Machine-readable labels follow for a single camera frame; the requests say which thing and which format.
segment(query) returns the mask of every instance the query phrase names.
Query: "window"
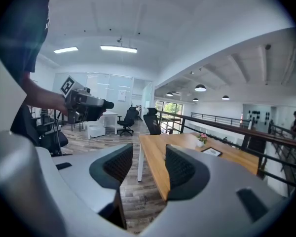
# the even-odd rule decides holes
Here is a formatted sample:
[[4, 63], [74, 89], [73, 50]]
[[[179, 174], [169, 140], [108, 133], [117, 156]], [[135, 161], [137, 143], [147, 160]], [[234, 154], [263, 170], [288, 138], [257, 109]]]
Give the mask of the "window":
[[[179, 114], [179, 115], [182, 115], [182, 111], [183, 111], [183, 105], [169, 103], [169, 102], [156, 101], [155, 107], [158, 111], [164, 111], [164, 112], [174, 113], [174, 114]], [[167, 115], [167, 114], [163, 114], [162, 118], [165, 118], [165, 120], [163, 120], [163, 122], [161, 123], [162, 128], [169, 129], [169, 128], [173, 127], [176, 130], [181, 129], [181, 125], [178, 124], [178, 123], [182, 123], [181, 118], [174, 117], [174, 116]]]

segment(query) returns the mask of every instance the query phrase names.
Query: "white desk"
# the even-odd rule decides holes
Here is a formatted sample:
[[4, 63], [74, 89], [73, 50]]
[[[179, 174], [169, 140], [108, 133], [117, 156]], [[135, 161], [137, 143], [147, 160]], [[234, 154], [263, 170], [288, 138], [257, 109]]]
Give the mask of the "white desk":
[[[115, 135], [117, 134], [117, 121], [118, 121], [118, 113], [114, 113], [114, 112], [110, 112], [110, 111], [106, 111], [103, 113], [103, 117], [104, 117], [104, 127], [107, 127], [107, 117], [115, 117], [115, 122], [114, 122], [114, 127], [115, 127]], [[87, 129], [89, 128], [90, 125], [92, 125], [92, 123], [99, 123], [101, 122], [101, 119], [98, 121], [89, 121], [89, 122], [84, 122], [83, 123], [83, 128]]]

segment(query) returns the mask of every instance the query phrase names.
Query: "wooden table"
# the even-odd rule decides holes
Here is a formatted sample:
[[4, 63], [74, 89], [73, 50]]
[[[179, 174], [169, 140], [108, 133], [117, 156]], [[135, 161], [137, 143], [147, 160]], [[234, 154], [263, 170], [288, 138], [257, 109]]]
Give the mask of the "wooden table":
[[160, 134], [160, 135], [140, 135], [140, 153], [138, 164], [138, 176], [137, 180], [142, 180], [144, 154], [147, 158], [149, 168], [151, 170], [153, 179], [159, 189], [161, 197], [166, 201], [168, 192], [170, 191], [170, 179], [169, 173], [165, 166], [165, 151], [166, 145], [177, 145], [184, 148], [194, 149], [197, 151], [203, 151], [208, 148], [216, 149], [222, 152], [220, 156], [223, 159], [236, 162], [244, 166], [251, 173], [256, 175], [258, 170], [259, 158], [249, 153], [243, 152], [239, 149], [233, 148], [220, 141], [208, 138], [208, 142], [205, 146], [199, 147], [198, 139], [194, 134], [182, 133], [182, 134]]

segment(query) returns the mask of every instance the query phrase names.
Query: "person's arm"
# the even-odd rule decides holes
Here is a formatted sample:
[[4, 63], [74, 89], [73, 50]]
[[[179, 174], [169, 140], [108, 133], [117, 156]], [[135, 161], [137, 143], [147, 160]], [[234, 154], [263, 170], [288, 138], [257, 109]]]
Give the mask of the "person's arm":
[[55, 109], [68, 115], [63, 95], [39, 87], [30, 79], [29, 72], [23, 75], [22, 88], [27, 94], [24, 100], [26, 104], [43, 109]]

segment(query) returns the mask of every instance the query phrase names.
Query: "flower pot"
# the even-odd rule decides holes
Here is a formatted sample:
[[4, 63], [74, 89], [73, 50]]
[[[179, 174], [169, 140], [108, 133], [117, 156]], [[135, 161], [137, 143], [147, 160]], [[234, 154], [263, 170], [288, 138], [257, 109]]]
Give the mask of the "flower pot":
[[197, 145], [198, 147], [203, 147], [205, 144], [204, 144], [203, 141], [198, 140], [196, 145]]

